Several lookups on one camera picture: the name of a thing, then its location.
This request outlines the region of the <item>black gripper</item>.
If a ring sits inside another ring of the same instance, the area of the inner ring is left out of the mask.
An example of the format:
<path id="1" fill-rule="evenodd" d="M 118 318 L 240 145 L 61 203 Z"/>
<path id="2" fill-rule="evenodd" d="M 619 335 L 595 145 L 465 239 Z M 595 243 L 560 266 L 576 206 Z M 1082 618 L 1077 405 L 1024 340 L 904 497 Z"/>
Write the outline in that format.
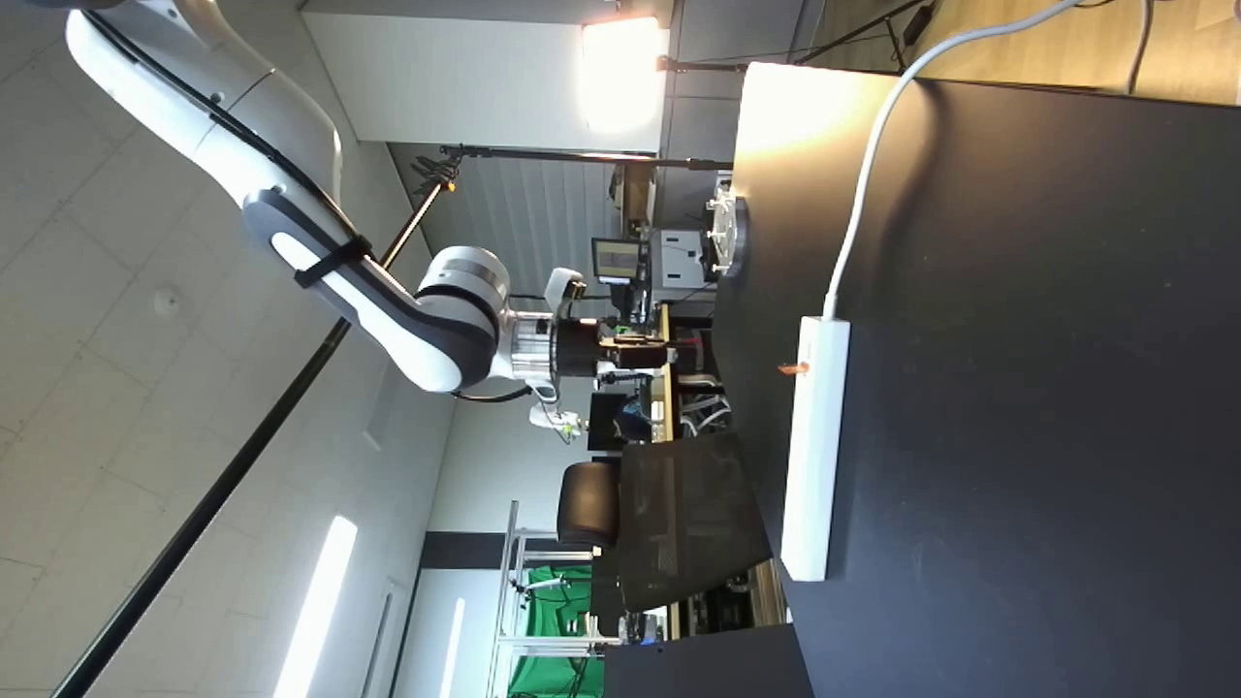
<path id="1" fill-rule="evenodd" d="M 609 318 L 611 335 L 670 335 L 670 309 L 667 308 L 641 308 L 619 318 Z M 602 318 L 561 318 L 553 327 L 553 372 L 560 375 L 595 375 L 602 361 L 611 361 L 618 370 L 664 370 L 670 363 L 667 347 L 637 347 L 618 350 L 605 335 Z"/>

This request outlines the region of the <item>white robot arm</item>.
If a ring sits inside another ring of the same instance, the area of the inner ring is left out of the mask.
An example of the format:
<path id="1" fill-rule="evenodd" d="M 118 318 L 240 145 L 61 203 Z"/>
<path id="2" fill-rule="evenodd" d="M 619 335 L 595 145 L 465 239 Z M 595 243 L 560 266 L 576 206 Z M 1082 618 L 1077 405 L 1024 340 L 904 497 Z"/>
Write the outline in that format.
<path id="1" fill-rule="evenodd" d="M 257 243 L 296 283 L 359 327 L 421 392 L 571 372 L 571 291 L 560 266 L 539 308 L 478 243 L 441 248 L 407 291 L 337 206 L 340 136 L 326 107 L 249 45 L 217 0 L 112 0 L 65 17 L 65 51 L 132 120 L 213 180 Z"/>

